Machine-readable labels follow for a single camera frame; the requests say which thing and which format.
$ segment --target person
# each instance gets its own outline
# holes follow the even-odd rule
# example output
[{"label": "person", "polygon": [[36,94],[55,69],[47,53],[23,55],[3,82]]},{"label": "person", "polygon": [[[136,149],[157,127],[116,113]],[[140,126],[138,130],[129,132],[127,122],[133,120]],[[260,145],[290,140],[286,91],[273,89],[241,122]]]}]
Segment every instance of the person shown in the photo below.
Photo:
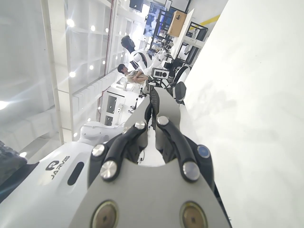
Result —
[{"label": "person", "polygon": [[127,78],[127,81],[130,83],[143,85],[145,80],[148,80],[149,78],[149,76],[143,74],[140,69],[128,71],[128,68],[124,64],[118,65],[117,70],[119,73],[124,74]]}]

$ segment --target gray gripper base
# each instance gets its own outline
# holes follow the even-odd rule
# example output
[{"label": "gray gripper base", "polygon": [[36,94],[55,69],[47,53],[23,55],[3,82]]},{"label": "gray gripper base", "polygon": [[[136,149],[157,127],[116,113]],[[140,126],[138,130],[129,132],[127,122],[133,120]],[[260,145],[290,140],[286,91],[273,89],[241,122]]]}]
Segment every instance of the gray gripper base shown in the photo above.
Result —
[{"label": "gray gripper base", "polygon": [[[166,116],[168,119],[179,129],[179,123],[181,121],[181,112],[179,110],[178,103],[173,99],[173,97],[163,88],[155,87],[158,96],[159,96],[159,112],[156,116]],[[163,131],[155,127],[155,147],[158,150],[162,150],[168,143]]]},{"label": "gray gripper base", "polygon": [[[147,95],[145,99],[141,102],[141,104],[136,108],[133,114],[128,118],[124,127],[130,128],[133,126],[137,121],[144,121],[146,125],[148,125],[147,121],[145,120],[145,112],[150,104],[150,96]],[[148,145],[148,128],[141,136],[136,140],[136,144],[142,148],[145,148]]]},{"label": "gray gripper base", "polygon": [[192,184],[184,181],[176,159],[160,167],[139,166],[125,159],[115,181],[104,182],[98,175],[69,227],[91,227],[94,211],[106,200],[118,206],[117,228],[179,228],[180,208],[187,201],[201,206],[208,228],[229,228],[204,178]]}]

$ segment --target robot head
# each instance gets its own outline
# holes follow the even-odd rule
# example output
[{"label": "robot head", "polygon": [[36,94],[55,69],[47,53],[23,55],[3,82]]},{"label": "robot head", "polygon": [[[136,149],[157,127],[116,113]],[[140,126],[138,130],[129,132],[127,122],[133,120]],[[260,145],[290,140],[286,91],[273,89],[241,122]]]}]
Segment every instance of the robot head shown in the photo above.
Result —
[{"label": "robot head", "polygon": [[130,53],[134,51],[135,44],[129,36],[125,36],[121,39],[121,45],[126,48]]}]

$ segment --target white desk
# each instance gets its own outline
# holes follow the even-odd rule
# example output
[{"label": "white desk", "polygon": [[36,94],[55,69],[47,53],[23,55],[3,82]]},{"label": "white desk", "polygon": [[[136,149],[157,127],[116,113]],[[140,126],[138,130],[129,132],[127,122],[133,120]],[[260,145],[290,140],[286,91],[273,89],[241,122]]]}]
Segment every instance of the white desk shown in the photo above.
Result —
[{"label": "white desk", "polygon": [[192,15],[193,15],[194,9],[191,10],[186,17],[186,20],[184,22],[184,25],[181,29],[181,32],[179,34],[179,37],[174,37],[173,39],[173,47],[170,49],[170,54],[172,56],[173,59],[178,57],[178,52],[183,44],[183,42],[186,42],[187,44],[190,44],[194,47],[200,48],[202,49],[205,42],[203,41],[199,41],[197,39],[193,39],[191,37],[187,37],[186,33],[188,31],[188,28],[191,24],[191,19],[192,19]]}]

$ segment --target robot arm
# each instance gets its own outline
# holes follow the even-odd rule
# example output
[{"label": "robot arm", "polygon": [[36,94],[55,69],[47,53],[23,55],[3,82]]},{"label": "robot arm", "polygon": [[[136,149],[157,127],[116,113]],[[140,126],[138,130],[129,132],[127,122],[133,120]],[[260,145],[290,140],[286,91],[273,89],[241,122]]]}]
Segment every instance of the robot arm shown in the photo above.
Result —
[{"label": "robot arm", "polygon": [[[151,115],[161,167],[137,165]],[[92,150],[89,188],[69,227],[231,227],[215,196],[210,152],[184,136],[179,122],[178,104],[155,87],[123,133]]]}]

